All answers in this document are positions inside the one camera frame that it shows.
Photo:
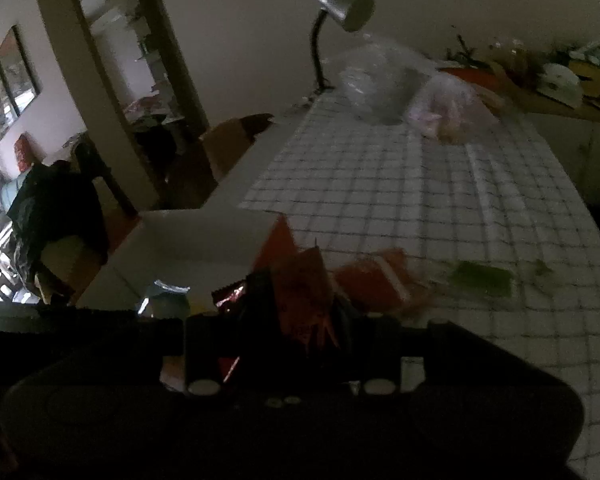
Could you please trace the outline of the plastic bag with snacks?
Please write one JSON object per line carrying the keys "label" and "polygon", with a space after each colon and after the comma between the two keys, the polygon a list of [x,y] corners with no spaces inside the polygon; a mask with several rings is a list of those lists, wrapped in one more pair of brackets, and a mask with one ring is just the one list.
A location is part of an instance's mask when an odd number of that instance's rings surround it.
{"label": "plastic bag with snacks", "polygon": [[404,119],[422,136],[442,144],[463,144],[498,124],[471,84],[446,73],[430,77],[416,91]]}

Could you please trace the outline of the white sideboard cabinet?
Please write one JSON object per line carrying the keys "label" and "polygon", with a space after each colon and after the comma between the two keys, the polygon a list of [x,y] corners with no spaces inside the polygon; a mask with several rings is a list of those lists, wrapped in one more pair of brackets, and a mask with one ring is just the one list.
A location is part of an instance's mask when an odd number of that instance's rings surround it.
{"label": "white sideboard cabinet", "polygon": [[546,96],[509,86],[507,95],[526,114],[587,200],[600,200],[600,110],[573,110]]}

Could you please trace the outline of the white iron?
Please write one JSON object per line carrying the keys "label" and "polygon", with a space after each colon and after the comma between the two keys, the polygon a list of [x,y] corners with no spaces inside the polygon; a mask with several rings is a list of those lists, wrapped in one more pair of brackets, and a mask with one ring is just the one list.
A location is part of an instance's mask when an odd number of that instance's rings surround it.
{"label": "white iron", "polygon": [[555,63],[543,65],[539,94],[576,110],[582,105],[583,91],[579,77],[567,66]]}

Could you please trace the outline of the dark red snack packet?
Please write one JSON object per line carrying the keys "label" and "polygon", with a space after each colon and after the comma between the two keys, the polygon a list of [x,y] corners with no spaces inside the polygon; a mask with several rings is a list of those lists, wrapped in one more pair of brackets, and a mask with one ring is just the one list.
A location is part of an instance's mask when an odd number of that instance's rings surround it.
{"label": "dark red snack packet", "polygon": [[343,384],[332,289],[312,247],[249,274],[219,306],[216,354],[224,386],[256,396],[328,396]]}

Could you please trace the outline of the brown chair left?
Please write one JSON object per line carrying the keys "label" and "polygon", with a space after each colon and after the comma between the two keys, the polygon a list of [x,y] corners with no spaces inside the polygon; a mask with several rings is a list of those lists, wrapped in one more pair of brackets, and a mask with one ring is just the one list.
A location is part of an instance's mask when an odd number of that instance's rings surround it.
{"label": "brown chair left", "polygon": [[216,182],[221,182],[256,142],[257,136],[272,126],[273,118],[268,113],[232,118],[200,137]]}

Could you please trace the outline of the small white wrapped candy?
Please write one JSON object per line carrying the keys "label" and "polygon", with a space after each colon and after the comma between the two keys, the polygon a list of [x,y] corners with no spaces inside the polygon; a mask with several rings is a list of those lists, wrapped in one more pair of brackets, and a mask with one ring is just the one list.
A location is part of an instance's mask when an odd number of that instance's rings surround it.
{"label": "small white wrapped candy", "polygon": [[543,260],[535,259],[529,266],[530,281],[538,286],[550,286],[555,283],[555,272]]}

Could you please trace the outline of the orange red snack packet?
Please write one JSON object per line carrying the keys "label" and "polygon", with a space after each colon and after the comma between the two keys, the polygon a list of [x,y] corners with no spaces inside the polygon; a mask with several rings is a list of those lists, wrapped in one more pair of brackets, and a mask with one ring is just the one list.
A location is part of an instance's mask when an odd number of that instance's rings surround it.
{"label": "orange red snack packet", "polygon": [[431,290],[408,268],[401,248],[384,249],[330,272],[336,291],[367,313],[413,316],[427,307]]}

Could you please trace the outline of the clear plastic bag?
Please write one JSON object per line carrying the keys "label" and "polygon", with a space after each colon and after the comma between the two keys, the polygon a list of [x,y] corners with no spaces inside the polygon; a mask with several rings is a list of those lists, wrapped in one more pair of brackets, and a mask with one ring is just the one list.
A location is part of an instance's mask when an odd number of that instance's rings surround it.
{"label": "clear plastic bag", "polygon": [[337,88],[356,117],[388,126],[404,121],[408,104],[438,68],[428,56],[370,32],[354,48],[323,62],[338,72]]}

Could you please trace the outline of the white grid tablecloth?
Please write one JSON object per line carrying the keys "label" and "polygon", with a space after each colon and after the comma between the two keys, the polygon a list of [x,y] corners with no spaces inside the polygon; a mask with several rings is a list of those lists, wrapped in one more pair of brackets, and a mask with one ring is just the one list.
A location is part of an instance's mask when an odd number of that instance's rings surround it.
{"label": "white grid tablecloth", "polygon": [[[239,206],[281,212],[298,244],[318,246],[331,266],[401,248],[410,270],[437,286],[434,314],[579,393],[585,424],[570,464],[600,479],[600,231],[526,118],[442,144],[407,125],[363,122],[329,92]],[[554,284],[530,281],[535,259],[554,270]],[[512,272],[514,296],[442,284],[442,272],[462,260]]]}

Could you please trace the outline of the red and white cardboard box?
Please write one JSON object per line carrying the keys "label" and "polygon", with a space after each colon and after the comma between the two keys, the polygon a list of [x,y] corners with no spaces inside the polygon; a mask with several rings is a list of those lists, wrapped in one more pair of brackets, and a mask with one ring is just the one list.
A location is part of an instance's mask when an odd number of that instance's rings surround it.
{"label": "red and white cardboard box", "polygon": [[189,287],[189,315],[213,311],[212,294],[298,252],[275,212],[146,212],[78,299],[80,308],[134,310],[155,280]]}

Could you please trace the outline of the red container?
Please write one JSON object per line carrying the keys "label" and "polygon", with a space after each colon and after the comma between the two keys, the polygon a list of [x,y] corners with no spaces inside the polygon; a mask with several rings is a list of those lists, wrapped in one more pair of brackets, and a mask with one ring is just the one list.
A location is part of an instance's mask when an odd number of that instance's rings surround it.
{"label": "red container", "polygon": [[504,99],[500,95],[501,85],[495,75],[478,68],[465,67],[442,67],[439,68],[439,72],[447,73],[470,84],[487,106],[498,108],[504,105]]}

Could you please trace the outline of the framed wall picture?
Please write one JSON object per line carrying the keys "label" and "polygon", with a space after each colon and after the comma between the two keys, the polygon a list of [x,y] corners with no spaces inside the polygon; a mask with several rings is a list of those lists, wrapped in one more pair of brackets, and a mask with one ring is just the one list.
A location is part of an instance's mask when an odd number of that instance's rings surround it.
{"label": "framed wall picture", "polygon": [[17,26],[0,45],[0,142],[40,93]]}

